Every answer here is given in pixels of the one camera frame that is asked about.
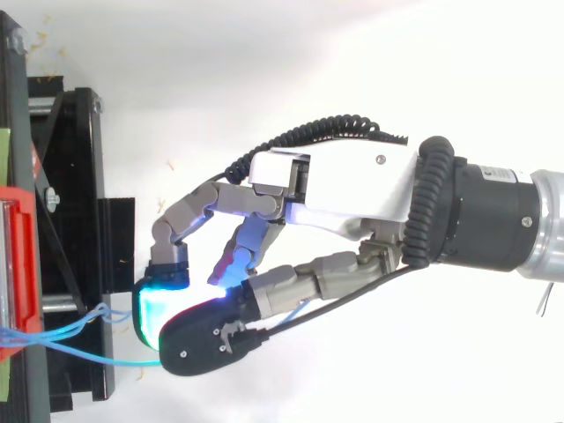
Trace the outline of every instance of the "black coiled cable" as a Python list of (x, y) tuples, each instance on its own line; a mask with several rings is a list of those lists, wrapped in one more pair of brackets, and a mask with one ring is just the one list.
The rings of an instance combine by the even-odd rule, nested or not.
[(298, 128), (273, 138), (254, 148), (236, 160), (225, 171), (229, 183), (240, 184), (249, 176), (250, 163), (258, 152), (266, 152), (272, 147), (299, 147), (335, 138), (365, 138), (396, 144), (407, 144), (406, 137), (398, 137), (380, 131), (378, 123), (358, 115), (338, 115), (323, 118), (301, 125)]
[(413, 269), (430, 264), (429, 250), (434, 212), (444, 182), (449, 177), (455, 158), (452, 145), (445, 137), (430, 137), (419, 149), (423, 169), (413, 188), (412, 206), (405, 223), (403, 263)]

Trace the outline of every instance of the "blue light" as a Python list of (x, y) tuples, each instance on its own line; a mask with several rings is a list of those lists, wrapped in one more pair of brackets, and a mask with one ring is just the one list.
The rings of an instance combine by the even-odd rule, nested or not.
[(180, 290), (143, 288), (139, 293), (139, 320), (147, 344), (158, 351), (160, 330), (170, 319), (188, 308), (225, 296), (225, 289), (213, 285), (191, 285)]

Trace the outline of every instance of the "red clamp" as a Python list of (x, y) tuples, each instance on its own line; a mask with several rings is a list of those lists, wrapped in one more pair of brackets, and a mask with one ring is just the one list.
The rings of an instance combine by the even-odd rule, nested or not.
[[(0, 187), (0, 213), (0, 252), (4, 252), (0, 255), (0, 324), (26, 333), (39, 332), (35, 195), (19, 188)], [(0, 361), (19, 350), (0, 347)]]

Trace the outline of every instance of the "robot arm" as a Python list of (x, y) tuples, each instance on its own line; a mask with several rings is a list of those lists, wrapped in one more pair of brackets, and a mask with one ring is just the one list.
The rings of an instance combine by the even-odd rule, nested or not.
[[(292, 135), (305, 134), (319, 122)], [(441, 137), (429, 138), (418, 156), (406, 140), (380, 132), (375, 124), (361, 129), (347, 125), (331, 129), (330, 136), (317, 134), (311, 145), (251, 152), (252, 161), (244, 156), (241, 160), (248, 163), (238, 160), (234, 172), (242, 179), (248, 169), (252, 188), (206, 182), (154, 224), (152, 260), (134, 293), (134, 317), (137, 334), (160, 350), (166, 370), (199, 375), (223, 367), (272, 335), (430, 262), (518, 269), (526, 278), (564, 281), (564, 174), (538, 171), (528, 176), (469, 165), (455, 158)], [(334, 139), (346, 137), (360, 139)], [(238, 182), (233, 172), (225, 175)], [(182, 239), (214, 212), (245, 217), (208, 279), (227, 290), (200, 298), (195, 307), (184, 301), (171, 308), (152, 327), (157, 343), (157, 335), (147, 335), (150, 323), (158, 319), (145, 294), (165, 292), (178, 300), (189, 291)], [(265, 250), (285, 223), (365, 240), (358, 254), (336, 253), (256, 275)], [(401, 256), (407, 267), (398, 271)], [(246, 323), (317, 298), (337, 300), (270, 330), (246, 329)], [(164, 300), (163, 307), (172, 303)]]

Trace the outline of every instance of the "white background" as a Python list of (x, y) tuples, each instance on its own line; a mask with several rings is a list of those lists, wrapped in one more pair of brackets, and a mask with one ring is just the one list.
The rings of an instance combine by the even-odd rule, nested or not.
[[(443, 135), (482, 165), (562, 169), (562, 1), (0, 7), (35, 44), (36, 32), (47, 35), (29, 56), (31, 75), (63, 74), (68, 89), (86, 85), (104, 98), (106, 193), (137, 198), (138, 278), (161, 201), (171, 204), (253, 146), (319, 117), (366, 115), (414, 145)], [(238, 222), (217, 217), (189, 238), (193, 281), (207, 278)], [(343, 249), (355, 246), (291, 227), (262, 269)], [(564, 288), (555, 287), (541, 319), (534, 311), (544, 289), (515, 273), (436, 266), (210, 375), (119, 369), (110, 400), (76, 396), (76, 410), (53, 420), (563, 421)], [(129, 298), (114, 305), (127, 308)], [(154, 357), (124, 326), (115, 328), (115, 355)]]

